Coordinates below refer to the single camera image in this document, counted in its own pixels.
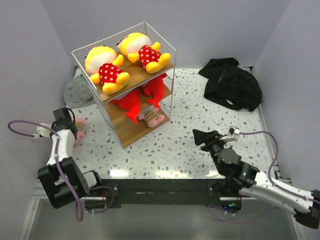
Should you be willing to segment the pink plush striped hat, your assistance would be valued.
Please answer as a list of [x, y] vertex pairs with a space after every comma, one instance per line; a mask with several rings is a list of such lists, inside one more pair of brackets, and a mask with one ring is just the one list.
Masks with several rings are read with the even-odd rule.
[[151, 105], [142, 110], [137, 117], [139, 120], [144, 120], [149, 128], [154, 128], [165, 120], [165, 115], [158, 113], [159, 109]]
[[79, 118], [76, 117], [75, 118], [75, 126], [77, 128], [77, 133], [76, 133], [76, 140], [75, 142], [79, 142], [81, 140], [81, 138], [84, 137], [84, 132], [83, 132], [83, 128], [86, 126], [87, 122], [85, 119], [83, 118]]

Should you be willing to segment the red shark plush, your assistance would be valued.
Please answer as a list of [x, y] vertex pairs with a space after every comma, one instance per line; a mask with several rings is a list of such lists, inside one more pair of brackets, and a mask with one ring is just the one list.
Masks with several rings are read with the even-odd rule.
[[152, 98], [147, 99], [146, 101], [153, 105], [155, 108], [160, 108], [159, 102], [165, 96], [165, 84], [163, 79], [167, 77], [166, 73], [163, 73], [151, 80], [142, 86], [143, 92], [147, 96], [152, 96]]
[[137, 117], [141, 110], [140, 95], [139, 90], [133, 89], [127, 94], [111, 100], [111, 102], [126, 110], [126, 117], [138, 124]]

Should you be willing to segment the yellow plush red dotted dress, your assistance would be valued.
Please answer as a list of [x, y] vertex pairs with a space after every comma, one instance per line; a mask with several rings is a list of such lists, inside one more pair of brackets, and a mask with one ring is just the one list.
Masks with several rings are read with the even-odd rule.
[[84, 68], [93, 84], [101, 84], [108, 95], [117, 93], [130, 81], [130, 74], [120, 66], [124, 63], [122, 54], [106, 45], [93, 47], [85, 57]]

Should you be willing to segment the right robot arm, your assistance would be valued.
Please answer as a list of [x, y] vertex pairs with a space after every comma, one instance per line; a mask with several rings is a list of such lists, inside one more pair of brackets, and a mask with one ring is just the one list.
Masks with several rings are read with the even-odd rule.
[[216, 192], [230, 197], [256, 198], [286, 211], [305, 227], [320, 227], [319, 190], [303, 190], [275, 179], [271, 176], [271, 166], [264, 172], [243, 161], [231, 147], [225, 147], [243, 135], [239, 128], [230, 126], [225, 135], [216, 130], [203, 132], [193, 129], [192, 133], [195, 145], [210, 154], [218, 174], [224, 177], [217, 183], [209, 184], [210, 194]]

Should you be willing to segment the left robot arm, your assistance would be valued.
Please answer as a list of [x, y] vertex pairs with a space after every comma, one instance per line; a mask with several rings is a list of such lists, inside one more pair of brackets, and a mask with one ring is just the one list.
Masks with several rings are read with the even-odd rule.
[[67, 107], [53, 111], [55, 121], [42, 124], [37, 131], [42, 137], [50, 138], [52, 149], [46, 166], [38, 169], [37, 178], [51, 203], [58, 209], [78, 198], [99, 196], [104, 184], [94, 171], [82, 173], [73, 159], [73, 148], [80, 139], [73, 111]]

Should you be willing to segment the red shark plush front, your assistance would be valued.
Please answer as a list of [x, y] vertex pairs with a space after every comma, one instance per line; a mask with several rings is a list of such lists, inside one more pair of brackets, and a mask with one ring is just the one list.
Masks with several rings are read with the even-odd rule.
[[111, 102], [126, 110], [126, 117], [138, 124], [137, 117], [141, 110], [140, 95], [139, 90], [133, 89], [127, 94], [111, 100]]

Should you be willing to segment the red shark plush back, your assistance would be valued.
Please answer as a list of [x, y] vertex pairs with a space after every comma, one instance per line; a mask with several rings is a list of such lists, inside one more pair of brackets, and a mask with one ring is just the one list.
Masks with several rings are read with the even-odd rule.
[[163, 79], [167, 77], [166, 73], [163, 73], [151, 80], [142, 86], [143, 92], [147, 96], [152, 96], [152, 98], [147, 99], [146, 101], [153, 105], [155, 108], [160, 108], [159, 102], [165, 96], [165, 84]]

